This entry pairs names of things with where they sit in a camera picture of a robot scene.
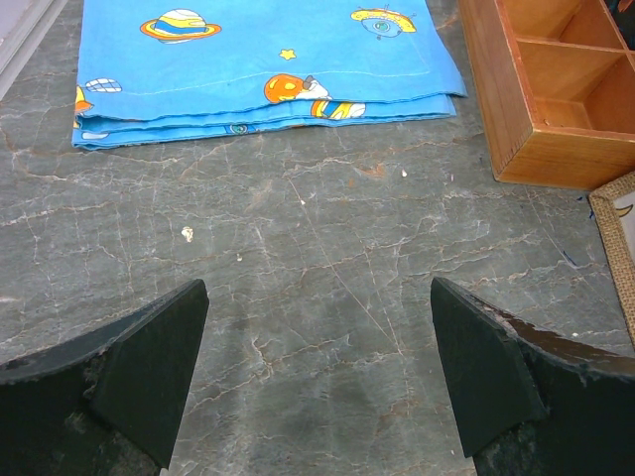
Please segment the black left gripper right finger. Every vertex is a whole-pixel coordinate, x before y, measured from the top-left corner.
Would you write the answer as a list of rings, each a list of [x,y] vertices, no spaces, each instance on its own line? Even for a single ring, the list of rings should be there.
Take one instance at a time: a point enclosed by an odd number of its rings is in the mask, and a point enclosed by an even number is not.
[[[477,474],[633,474],[633,358],[531,324],[445,278],[433,279],[431,306]]]

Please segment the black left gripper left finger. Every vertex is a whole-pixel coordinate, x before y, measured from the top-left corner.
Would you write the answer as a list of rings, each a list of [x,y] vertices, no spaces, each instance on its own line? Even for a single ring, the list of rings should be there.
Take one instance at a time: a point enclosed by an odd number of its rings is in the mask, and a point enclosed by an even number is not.
[[[179,433],[209,299],[190,281],[1,366],[4,475],[158,475]]]

